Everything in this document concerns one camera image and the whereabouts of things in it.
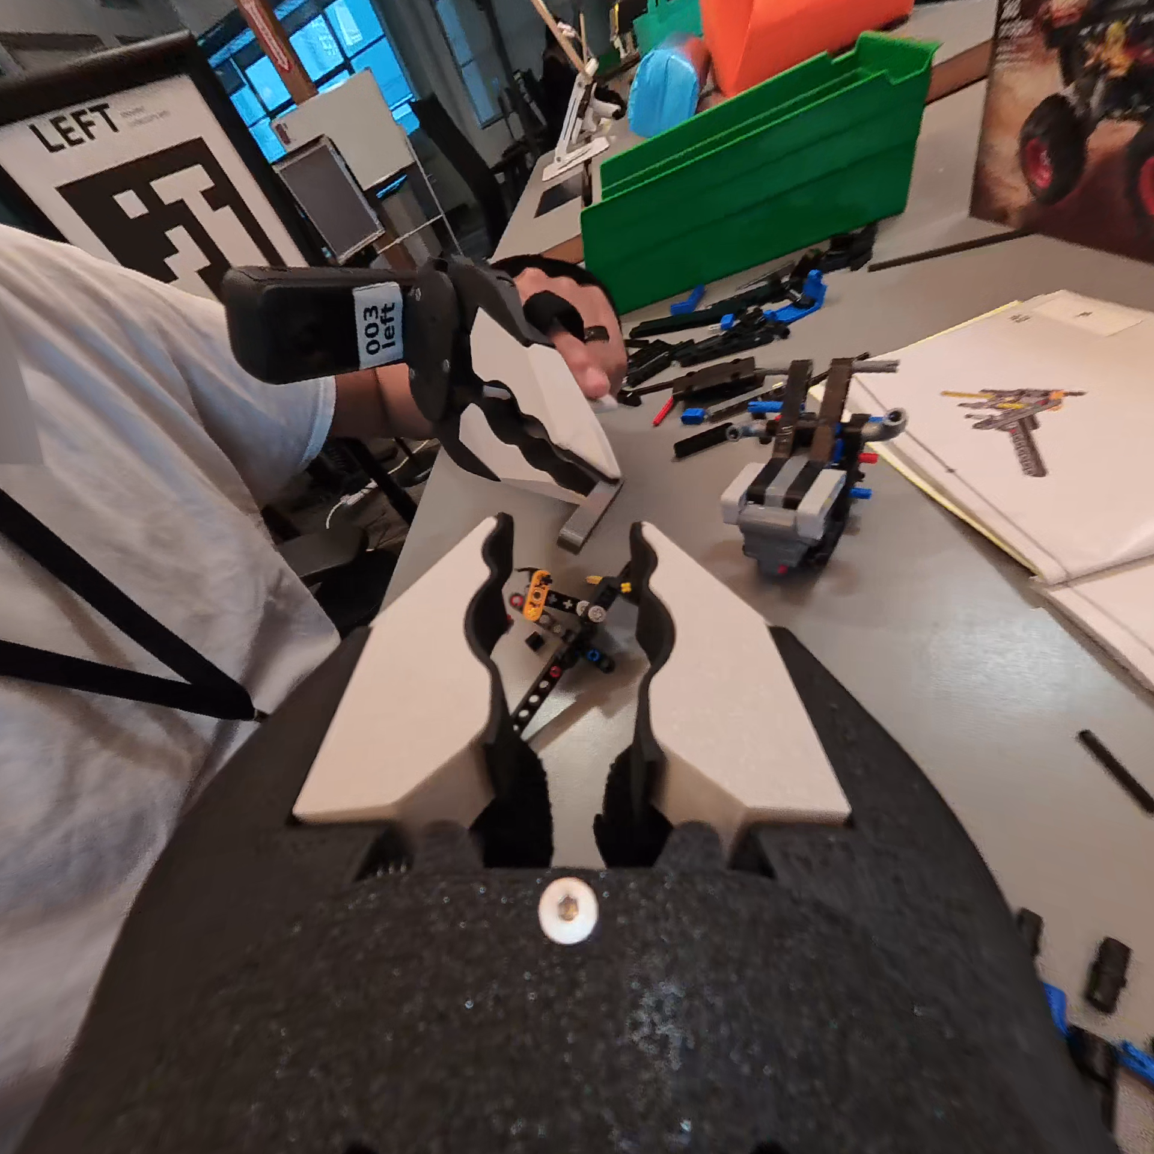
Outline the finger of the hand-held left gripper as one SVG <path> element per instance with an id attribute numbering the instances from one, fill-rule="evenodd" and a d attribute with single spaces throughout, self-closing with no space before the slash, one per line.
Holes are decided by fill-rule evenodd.
<path id="1" fill-rule="evenodd" d="M 476 310 L 468 332 L 476 383 L 467 385 L 467 405 L 483 398 L 507 400 L 531 431 L 593 468 L 603 481 L 621 479 L 614 448 L 570 365 L 549 341 L 524 341 L 527 334 L 525 324 L 509 330 L 487 310 Z M 470 453 L 467 468 L 496 479 Z"/>
<path id="2" fill-rule="evenodd" d="M 531 431 L 507 400 L 468 403 L 457 440 L 496 479 L 536 495 L 581 503 L 603 482 L 593 468 Z"/>

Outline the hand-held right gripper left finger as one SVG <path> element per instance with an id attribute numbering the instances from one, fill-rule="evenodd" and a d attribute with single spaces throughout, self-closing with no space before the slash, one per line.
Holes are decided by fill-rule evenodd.
<path id="1" fill-rule="evenodd" d="M 507 719 L 492 650 L 507 629 L 513 517 L 485 516 L 384 607 L 294 800 L 299 822 L 470 824 L 496 797 Z"/>

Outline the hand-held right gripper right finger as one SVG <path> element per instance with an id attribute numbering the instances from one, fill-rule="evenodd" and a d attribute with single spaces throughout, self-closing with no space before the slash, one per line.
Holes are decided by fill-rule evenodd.
<path id="1" fill-rule="evenodd" d="M 649 521 L 630 527 L 638 642 L 634 762 L 672 826 L 818 822 L 851 804 L 766 618 Z"/>

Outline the dark grey holed lego beam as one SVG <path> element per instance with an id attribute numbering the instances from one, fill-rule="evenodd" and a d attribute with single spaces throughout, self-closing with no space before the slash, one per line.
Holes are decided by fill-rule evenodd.
<path id="1" fill-rule="evenodd" d="M 557 545 L 570 554 L 581 554 L 601 519 L 614 504 L 623 481 L 599 481 L 571 510 L 559 528 Z"/>

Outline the black lego assembly orange part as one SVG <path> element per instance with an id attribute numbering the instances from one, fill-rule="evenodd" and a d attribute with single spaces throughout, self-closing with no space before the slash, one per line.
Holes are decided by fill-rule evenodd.
<path id="1" fill-rule="evenodd" d="M 614 574 L 590 574 L 584 593 L 559 589 L 548 569 L 520 567 L 516 572 L 527 580 L 522 591 L 509 595 L 509 607 L 531 626 L 527 646 L 544 655 L 538 674 L 511 708 L 513 731 L 525 740 L 529 723 L 570 670 L 581 664 L 601 674 L 615 670 L 606 620 L 619 602 L 638 606 L 639 593 L 632 561 Z"/>

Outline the person's left forearm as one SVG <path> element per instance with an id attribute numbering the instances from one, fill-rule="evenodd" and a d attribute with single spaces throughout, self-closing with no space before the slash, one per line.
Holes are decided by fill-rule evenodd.
<path id="1" fill-rule="evenodd" d="M 333 438 L 432 438 L 434 425 L 412 394 L 410 367 L 402 361 L 334 376 Z"/>

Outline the pile of black blue lego pieces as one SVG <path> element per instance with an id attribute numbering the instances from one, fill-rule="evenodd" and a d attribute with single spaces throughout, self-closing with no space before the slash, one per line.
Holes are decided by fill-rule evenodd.
<path id="1" fill-rule="evenodd" d="M 627 376 L 619 402 L 638 407 L 665 392 L 652 424 L 674 411 L 687 425 L 724 420 L 739 396 L 757 392 L 768 370 L 759 348 L 790 337 L 794 324 L 827 301 L 829 277 L 858 271 L 875 251 L 878 221 L 830 236 L 742 288 L 704 302 L 704 286 L 625 335 Z"/>

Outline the grey black lego vehicle assembly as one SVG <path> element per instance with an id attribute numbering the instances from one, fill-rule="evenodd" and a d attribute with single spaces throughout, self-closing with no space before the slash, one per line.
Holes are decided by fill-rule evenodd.
<path id="1" fill-rule="evenodd" d="M 810 359 L 794 359 L 775 391 L 759 438 L 770 446 L 762 464 L 744 468 L 724 490 L 724 523 L 742 538 L 742 552 L 764 578 L 819 569 L 834 552 L 854 504 L 869 499 L 864 470 L 876 446 L 906 429 L 902 407 L 847 411 L 849 385 L 862 372 L 895 372 L 898 357 L 834 357 L 818 380 Z M 810 391 L 823 383 L 816 409 Z"/>

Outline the open lego instruction booklet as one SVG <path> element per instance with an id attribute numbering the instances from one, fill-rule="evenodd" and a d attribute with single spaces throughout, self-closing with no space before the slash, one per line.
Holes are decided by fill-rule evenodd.
<path id="1" fill-rule="evenodd" d="M 1044 583 L 1152 558 L 1152 312 L 1058 289 L 880 354 L 847 409 Z"/>

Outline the black lego axle rod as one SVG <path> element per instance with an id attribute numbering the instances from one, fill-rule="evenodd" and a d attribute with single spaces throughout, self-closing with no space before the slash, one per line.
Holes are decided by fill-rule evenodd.
<path id="1" fill-rule="evenodd" d="M 1091 731 L 1079 729 L 1077 742 L 1088 751 L 1088 754 L 1108 773 L 1119 787 L 1134 800 L 1134 804 L 1147 815 L 1154 811 L 1152 791 L 1132 775 L 1132 771 L 1112 753 L 1106 743 Z"/>

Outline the person's left hand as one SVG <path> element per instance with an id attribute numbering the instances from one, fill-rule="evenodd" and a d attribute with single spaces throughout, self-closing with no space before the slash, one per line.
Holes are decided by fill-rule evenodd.
<path id="1" fill-rule="evenodd" d="M 546 255 L 494 262 L 522 297 L 531 324 L 548 335 L 586 398 L 615 396 L 627 374 L 621 313 L 584 266 Z"/>

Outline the grey framed screen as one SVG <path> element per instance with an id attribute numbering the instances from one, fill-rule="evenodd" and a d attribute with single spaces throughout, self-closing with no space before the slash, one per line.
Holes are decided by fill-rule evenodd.
<path id="1" fill-rule="evenodd" d="M 316 229 L 329 262 L 347 266 L 386 236 L 380 212 L 327 135 L 288 148 L 272 168 Z"/>

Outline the white board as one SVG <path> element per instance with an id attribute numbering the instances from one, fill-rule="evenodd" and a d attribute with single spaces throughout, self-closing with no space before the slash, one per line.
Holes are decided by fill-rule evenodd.
<path id="1" fill-rule="evenodd" d="M 272 119 L 272 130 L 287 155 L 325 135 L 367 192 L 389 187 L 417 161 L 367 69 Z"/>

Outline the white desk stand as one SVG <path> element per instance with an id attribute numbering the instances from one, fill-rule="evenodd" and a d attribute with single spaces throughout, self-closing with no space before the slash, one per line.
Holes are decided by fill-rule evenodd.
<path id="1" fill-rule="evenodd" d="M 564 51 L 546 51 L 542 56 L 540 93 L 544 117 L 555 133 L 553 157 L 542 172 L 544 181 L 566 176 L 575 166 L 606 150 L 595 141 L 601 126 L 627 115 L 627 100 L 606 84 L 599 84 L 597 60 L 577 69 Z"/>

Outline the green plastic bin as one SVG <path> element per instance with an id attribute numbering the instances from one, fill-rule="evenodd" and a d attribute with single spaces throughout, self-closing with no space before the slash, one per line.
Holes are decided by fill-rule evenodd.
<path id="1" fill-rule="evenodd" d="M 937 49 L 862 32 L 606 157 L 584 266 L 628 312 L 902 214 Z"/>

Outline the light blue bag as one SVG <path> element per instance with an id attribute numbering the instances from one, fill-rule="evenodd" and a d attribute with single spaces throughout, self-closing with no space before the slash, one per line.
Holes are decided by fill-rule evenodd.
<path id="1" fill-rule="evenodd" d="M 696 113 L 711 54 L 702 36 L 672 32 L 641 56 L 627 100 L 630 130 L 654 137 Z"/>

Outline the green bag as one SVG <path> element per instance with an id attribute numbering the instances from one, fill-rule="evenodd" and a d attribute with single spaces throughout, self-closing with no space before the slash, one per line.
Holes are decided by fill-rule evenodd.
<path id="1" fill-rule="evenodd" d="M 632 19 L 632 32 L 641 54 L 656 49 L 669 36 L 700 38 L 700 1 L 645 1 Z"/>

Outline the orange plastic bin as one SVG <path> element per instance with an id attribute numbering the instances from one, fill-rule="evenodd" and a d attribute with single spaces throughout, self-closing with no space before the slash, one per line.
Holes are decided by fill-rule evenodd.
<path id="1" fill-rule="evenodd" d="M 717 87 L 733 97 L 860 32 L 910 18 L 913 1 L 700 1 Z"/>

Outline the small black and blue pins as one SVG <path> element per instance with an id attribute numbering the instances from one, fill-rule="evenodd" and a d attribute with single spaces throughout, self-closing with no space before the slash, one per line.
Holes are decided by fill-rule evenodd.
<path id="1" fill-rule="evenodd" d="M 1113 1096 L 1117 1074 L 1136 1078 L 1152 1089 L 1152 1054 L 1132 1041 L 1110 1041 L 1069 1019 L 1066 991 L 1047 980 L 1042 982 L 1045 1004 L 1057 1032 L 1066 1043 L 1079 1074 L 1097 1089 L 1101 1096 Z"/>

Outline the dark toy truck box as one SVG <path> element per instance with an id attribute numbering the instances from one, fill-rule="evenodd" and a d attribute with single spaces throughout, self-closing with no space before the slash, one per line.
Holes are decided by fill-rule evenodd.
<path id="1" fill-rule="evenodd" d="M 1152 1 L 1000 1 L 970 214 L 1152 262 Z"/>

